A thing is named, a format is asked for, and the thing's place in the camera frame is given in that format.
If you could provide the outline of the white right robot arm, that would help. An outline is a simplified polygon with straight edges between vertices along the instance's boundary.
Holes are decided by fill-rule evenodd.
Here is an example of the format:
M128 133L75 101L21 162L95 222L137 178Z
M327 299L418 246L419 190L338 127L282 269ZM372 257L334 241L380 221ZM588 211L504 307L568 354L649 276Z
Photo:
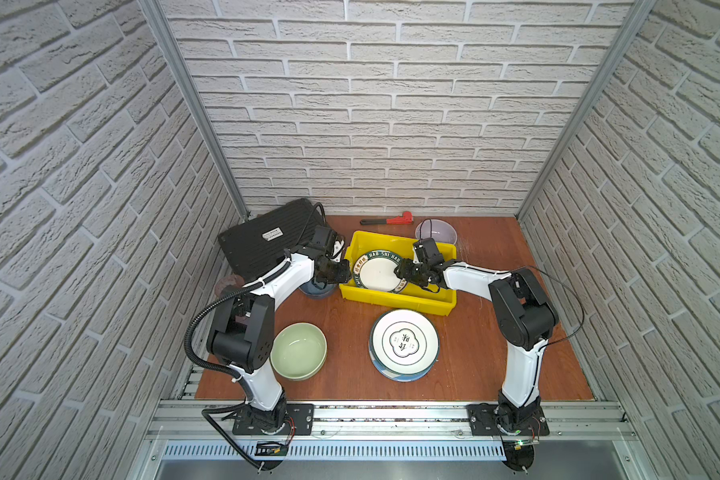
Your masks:
M415 242L413 251L412 259L403 259L395 268L398 278L425 290L436 286L491 301L508 344L499 411L518 418L532 416L540 403L544 349L559 322L536 275L529 267L495 271L446 260L431 238Z

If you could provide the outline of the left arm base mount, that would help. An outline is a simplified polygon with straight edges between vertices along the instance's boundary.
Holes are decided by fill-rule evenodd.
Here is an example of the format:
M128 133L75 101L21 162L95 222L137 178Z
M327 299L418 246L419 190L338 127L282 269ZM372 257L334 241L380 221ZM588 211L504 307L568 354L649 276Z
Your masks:
M286 435L295 429L296 436L309 436L314 412L315 405L310 403L280 403L271 411L246 405L235 415L232 432L236 436Z

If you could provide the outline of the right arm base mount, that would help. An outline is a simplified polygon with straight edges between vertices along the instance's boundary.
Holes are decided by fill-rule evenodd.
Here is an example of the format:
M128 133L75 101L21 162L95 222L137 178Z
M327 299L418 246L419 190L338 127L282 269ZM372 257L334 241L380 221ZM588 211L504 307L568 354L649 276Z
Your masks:
M539 401L516 408L511 403L479 403L466 406L473 436L539 436L550 434Z

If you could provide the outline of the white plate green quatrefoil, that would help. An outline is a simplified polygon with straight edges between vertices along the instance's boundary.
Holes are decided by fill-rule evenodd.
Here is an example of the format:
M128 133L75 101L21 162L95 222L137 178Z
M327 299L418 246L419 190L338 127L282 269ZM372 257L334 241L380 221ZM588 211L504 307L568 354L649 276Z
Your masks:
M406 309L384 313L374 322L368 350L387 368L402 374L419 372L440 353L433 323L424 315Z

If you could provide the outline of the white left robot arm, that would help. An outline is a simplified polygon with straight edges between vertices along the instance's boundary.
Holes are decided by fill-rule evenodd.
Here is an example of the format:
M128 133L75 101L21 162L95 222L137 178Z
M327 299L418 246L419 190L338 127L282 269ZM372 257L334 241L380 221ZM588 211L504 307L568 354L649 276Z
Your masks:
M328 226L317 226L312 239L285 254L260 278L230 293L217 307L206 349L222 371L242 387L251 414L277 427L284 422L287 400L270 361L277 308L310 281L341 284L351 277L339 257L344 239Z

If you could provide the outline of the green rim lettered plate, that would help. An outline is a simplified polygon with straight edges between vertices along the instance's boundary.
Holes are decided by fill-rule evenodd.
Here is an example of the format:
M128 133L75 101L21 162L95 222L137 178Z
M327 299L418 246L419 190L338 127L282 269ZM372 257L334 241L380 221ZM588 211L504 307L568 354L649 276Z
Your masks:
M408 284L395 273L402 260L400 255L389 250L372 250L362 254L352 267L355 286L386 293L401 293Z

